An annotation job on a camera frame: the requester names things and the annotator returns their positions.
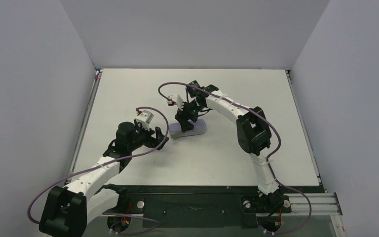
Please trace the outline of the purple zippered umbrella case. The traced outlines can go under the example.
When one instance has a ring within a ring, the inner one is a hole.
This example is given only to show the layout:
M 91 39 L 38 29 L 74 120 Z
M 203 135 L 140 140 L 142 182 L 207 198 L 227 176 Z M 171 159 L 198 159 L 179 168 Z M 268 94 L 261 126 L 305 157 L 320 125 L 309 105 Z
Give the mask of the purple zippered umbrella case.
M 197 122 L 189 121 L 191 125 L 193 125 L 192 130 L 188 130 L 186 132 L 181 131 L 181 126 L 178 122 L 172 123 L 169 125 L 169 136 L 172 139 L 178 139 L 181 137 L 189 137 L 205 134 L 207 131 L 206 122 L 203 119 L 199 119 Z

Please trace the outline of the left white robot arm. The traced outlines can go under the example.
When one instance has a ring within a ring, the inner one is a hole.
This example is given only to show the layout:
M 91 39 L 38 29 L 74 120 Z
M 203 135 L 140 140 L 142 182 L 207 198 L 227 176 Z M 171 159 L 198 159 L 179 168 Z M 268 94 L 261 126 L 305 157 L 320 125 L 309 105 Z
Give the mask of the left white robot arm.
M 122 122 L 106 151 L 97 163 L 75 175 L 69 184 L 53 187 L 47 196 L 39 221 L 40 232 L 53 237 L 80 237 L 89 221 L 108 209 L 107 201 L 93 204 L 95 194 L 118 175 L 136 157 L 135 150 L 142 146 L 151 152 L 161 150 L 169 137 L 160 127 L 150 128 L 147 122 Z

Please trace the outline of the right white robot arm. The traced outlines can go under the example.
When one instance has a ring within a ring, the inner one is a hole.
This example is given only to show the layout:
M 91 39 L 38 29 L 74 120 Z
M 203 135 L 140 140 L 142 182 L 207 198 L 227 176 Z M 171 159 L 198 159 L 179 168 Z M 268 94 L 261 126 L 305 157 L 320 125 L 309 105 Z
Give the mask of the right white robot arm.
M 197 81 L 185 85 L 192 100 L 184 101 L 180 95 L 167 96 L 169 106 L 176 106 L 177 120 L 182 132 L 195 130 L 195 123 L 203 111 L 216 111 L 236 125 L 237 141 L 252 160 L 260 200 L 266 211 L 281 209 L 289 201 L 281 192 L 281 184 L 271 167 L 271 156 L 281 147 L 281 137 L 266 120 L 263 109 L 249 108 L 225 95 L 214 85 L 200 86 Z

